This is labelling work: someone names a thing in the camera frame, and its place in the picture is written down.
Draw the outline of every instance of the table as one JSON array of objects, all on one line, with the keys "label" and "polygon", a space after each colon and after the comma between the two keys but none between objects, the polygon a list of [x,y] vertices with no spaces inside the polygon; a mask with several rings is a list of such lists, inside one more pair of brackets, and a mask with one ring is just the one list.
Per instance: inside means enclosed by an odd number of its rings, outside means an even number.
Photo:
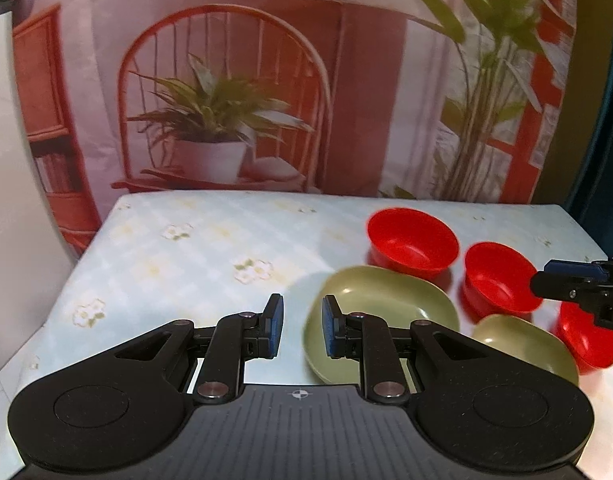
[{"label": "table", "polygon": [[[172,319],[212,326],[226,314],[261,312],[281,292],[285,319],[279,356],[246,365],[245,381],[314,384],[304,360],[302,326],[325,279],[362,264],[365,222],[376,210],[408,206],[448,224],[461,254],[443,288],[458,302],[463,255],[493,240],[539,269],[552,258],[592,261],[600,248],[558,206],[477,205],[251,191],[165,191],[125,195],[84,254],[49,315],[20,389],[33,380]],[[457,307],[461,332],[471,322]],[[557,303],[534,321],[547,329]],[[613,480],[613,367],[585,376],[596,423],[579,462],[593,480]],[[7,435],[0,479],[22,462]]]}]

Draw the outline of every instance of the small green bowl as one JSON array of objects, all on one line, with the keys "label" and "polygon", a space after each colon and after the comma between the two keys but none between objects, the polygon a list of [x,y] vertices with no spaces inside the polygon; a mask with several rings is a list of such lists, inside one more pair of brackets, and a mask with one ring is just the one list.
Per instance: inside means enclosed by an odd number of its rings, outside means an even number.
[{"label": "small green bowl", "polygon": [[565,344],[523,319],[504,314],[487,316],[474,326],[471,337],[578,384],[578,367]]},{"label": "small green bowl", "polygon": [[[383,318],[389,326],[409,328],[411,321],[430,319],[459,332],[456,309],[437,286],[419,278],[381,267],[348,267],[332,274],[315,297],[302,334],[306,360],[328,384],[357,384],[359,364],[351,359],[331,359],[322,332],[322,298],[333,294],[344,314],[365,312]],[[413,382],[402,359],[411,391]]]}]

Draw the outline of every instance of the wooden cabinet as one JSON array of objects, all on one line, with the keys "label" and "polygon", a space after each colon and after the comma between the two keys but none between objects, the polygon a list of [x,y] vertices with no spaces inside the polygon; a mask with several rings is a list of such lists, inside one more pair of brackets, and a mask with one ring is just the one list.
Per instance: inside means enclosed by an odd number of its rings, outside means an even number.
[{"label": "wooden cabinet", "polygon": [[82,253],[100,227],[64,87],[59,5],[13,29],[13,59],[22,118],[42,186],[58,227]]}]

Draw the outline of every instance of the tiled floor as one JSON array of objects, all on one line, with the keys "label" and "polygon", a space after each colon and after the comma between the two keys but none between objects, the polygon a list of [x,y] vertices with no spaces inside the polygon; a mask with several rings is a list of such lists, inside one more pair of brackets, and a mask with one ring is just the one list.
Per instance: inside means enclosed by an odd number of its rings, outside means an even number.
[{"label": "tiled floor", "polygon": [[41,330],[40,328],[20,351],[4,365],[4,368],[0,370],[0,441],[6,427],[6,413],[9,410],[11,399],[13,399],[17,391],[22,368],[29,361],[30,354],[34,348],[34,342]]}]

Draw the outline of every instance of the metal screw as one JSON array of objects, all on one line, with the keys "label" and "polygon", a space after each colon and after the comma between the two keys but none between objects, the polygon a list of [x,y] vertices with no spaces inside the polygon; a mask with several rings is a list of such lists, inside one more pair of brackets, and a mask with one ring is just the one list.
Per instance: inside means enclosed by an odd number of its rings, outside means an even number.
[{"label": "metal screw", "polygon": [[380,397],[391,399],[392,397],[400,397],[405,393],[405,387],[395,381],[384,381],[373,386],[373,391]]},{"label": "metal screw", "polygon": [[198,386],[198,394],[207,399],[219,399],[228,393],[228,386],[218,381],[209,381]]}]

